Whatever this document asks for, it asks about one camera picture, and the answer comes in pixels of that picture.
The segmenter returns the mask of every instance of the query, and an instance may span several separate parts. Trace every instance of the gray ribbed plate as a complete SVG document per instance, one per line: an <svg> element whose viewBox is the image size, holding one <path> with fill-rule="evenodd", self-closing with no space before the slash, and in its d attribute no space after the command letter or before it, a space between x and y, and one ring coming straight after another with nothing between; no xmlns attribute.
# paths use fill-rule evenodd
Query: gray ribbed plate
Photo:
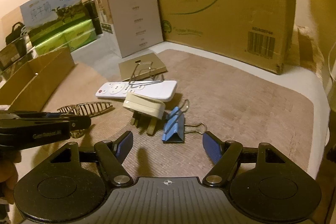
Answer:
<svg viewBox="0 0 336 224"><path fill-rule="evenodd" d="M97 211L74 224L210 224L259 223L238 212L219 189L196 177L139 178L118 188Z"/></svg>

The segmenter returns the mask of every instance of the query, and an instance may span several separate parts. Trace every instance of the blue binder clip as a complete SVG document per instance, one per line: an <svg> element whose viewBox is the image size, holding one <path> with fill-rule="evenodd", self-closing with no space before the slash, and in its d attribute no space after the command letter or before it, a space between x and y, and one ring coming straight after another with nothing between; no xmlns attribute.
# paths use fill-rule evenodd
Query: blue binder clip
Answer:
<svg viewBox="0 0 336 224"><path fill-rule="evenodd" d="M189 100L186 99L181 107L174 107L174 109L167 115L165 123L163 127L163 135L162 135L162 141L164 143L184 143L184 135L188 133L199 133L203 135L207 127L204 123L199 124L185 124L185 117L184 113L189 108ZM190 131L184 131L184 127L199 127L203 125L205 127L205 130L203 132L198 130L190 130Z"/></svg>

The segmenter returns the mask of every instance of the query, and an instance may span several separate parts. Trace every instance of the white cable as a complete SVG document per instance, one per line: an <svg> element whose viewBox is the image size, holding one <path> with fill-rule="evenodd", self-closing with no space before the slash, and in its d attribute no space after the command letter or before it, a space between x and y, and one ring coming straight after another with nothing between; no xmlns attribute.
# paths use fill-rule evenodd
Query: white cable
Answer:
<svg viewBox="0 0 336 224"><path fill-rule="evenodd" d="M330 49L330 51L328 53L328 69L329 69L330 77L333 80L333 82L335 82L336 79L331 75L331 70L330 70L330 54L331 54L332 50L334 49L335 45L336 45L336 41L335 41L335 43L333 44L333 46L331 47L331 49Z"/></svg>

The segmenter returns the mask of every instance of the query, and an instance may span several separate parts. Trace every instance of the open cardboard box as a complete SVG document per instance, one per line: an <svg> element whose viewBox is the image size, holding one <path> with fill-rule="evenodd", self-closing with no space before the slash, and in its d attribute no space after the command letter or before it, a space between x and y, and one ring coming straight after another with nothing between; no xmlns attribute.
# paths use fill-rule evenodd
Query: open cardboard box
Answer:
<svg viewBox="0 0 336 224"><path fill-rule="evenodd" d="M0 88L0 105L8 110L41 111L75 66L68 47L28 61Z"/></svg>

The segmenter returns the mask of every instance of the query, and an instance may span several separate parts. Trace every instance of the metal screw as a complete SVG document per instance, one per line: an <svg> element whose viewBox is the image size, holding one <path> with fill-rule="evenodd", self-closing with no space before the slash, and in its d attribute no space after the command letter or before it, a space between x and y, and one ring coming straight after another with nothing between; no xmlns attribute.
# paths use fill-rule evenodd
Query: metal screw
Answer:
<svg viewBox="0 0 336 224"><path fill-rule="evenodd" d="M118 184L124 184L124 183L129 182L130 178L128 176L125 176L125 175L119 175L119 176L114 177L113 180Z"/></svg>
<svg viewBox="0 0 336 224"><path fill-rule="evenodd" d="M217 175L211 175L211 176L207 176L205 180L211 184L216 184L216 183L220 183L222 181L222 178Z"/></svg>

